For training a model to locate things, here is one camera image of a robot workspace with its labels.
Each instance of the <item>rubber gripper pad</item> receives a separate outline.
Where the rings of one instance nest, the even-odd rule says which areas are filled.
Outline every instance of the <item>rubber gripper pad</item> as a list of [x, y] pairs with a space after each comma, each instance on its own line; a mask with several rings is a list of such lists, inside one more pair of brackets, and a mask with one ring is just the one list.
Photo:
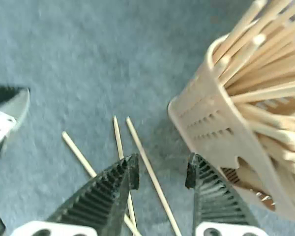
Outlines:
[[191, 154], [185, 185], [195, 189], [194, 230], [204, 221], [258, 226], [241, 196], [200, 155]]
[[99, 236], [118, 236], [129, 190], [139, 188], [138, 157], [128, 156], [91, 179], [48, 221], [89, 226]]

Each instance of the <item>blue carpet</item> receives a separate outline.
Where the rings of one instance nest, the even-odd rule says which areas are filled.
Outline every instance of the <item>blue carpet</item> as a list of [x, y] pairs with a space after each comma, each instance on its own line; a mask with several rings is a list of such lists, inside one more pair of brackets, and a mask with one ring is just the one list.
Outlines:
[[[0, 0], [0, 83], [31, 87], [31, 108], [0, 161], [0, 216], [8, 232], [46, 219], [88, 175], [61, 139], [66, 130], [97, 172], [137, 152], [130, 116], [184, 236], [193, 190], [184, 187], [189, 151], [167, 116], [169, 101], [196, 71], [209, 44], [250, 1]], [[141, 162], [133, 202], [142, 235], [174, 235]], [[295, 224], [252, 207], [270, 236]], [[122, 235], [130, 235], [126, 227]]]

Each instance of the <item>screw hole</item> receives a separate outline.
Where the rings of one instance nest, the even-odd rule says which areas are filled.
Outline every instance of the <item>screw hole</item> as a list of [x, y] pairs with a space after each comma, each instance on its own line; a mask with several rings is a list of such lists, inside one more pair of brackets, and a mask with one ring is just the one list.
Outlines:
[[206, 229], [203, 235], [204, 236], [222, 236], [221, 233], [214, 228]]
[[50, 230], [43, 229], [34, 233], [33, 236], [49, 236], [50, 234]]

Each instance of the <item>plastic basket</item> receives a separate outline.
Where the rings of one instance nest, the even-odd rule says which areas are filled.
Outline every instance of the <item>plastic basket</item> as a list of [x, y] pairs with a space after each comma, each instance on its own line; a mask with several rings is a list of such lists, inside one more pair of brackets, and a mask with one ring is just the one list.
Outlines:
[[[291, 191], [295, 194], [295, 186], [287, 189], [288, 186], [281, 180], [282, 175], [278, 174], [257, 137], [214, 75], [212, 53], [226, 37], [210, 45], [194, 79], [169, 103], [169, 116], [189, 149], [217, 168], [248, 203], [267, 207], [295, 221], [295, 200], [291, 198]], [[235, 172], [240, 159], [256, 172], [267, 194], [240, 183]], [[295, 178], [292, 174], [285, 174], [288, 178]]]

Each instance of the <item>floor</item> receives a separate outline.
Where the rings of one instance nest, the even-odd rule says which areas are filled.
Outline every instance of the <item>floor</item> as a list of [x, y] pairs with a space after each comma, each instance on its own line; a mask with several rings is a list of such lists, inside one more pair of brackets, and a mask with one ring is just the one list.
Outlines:
[[[0, 161], [0, 216], [8, 233], [46, 219], [88, 175], [61, 139], [66, 130], [97, 172], [117, 161], [112, 117], [125, 154], [137, 152], [133, 120], [184, 236], [193, 191], [188, 149], [167, 116], [210, 43], [250, 1], [0, 0], [0, 83], [31, 88], [31, 108]], [[144, 165], [133, 202], [142, 235], [174, 235]], [[295, 224], [251, 206], [270, 236]], [[130, 235], [126, 227], [122, 235]]]

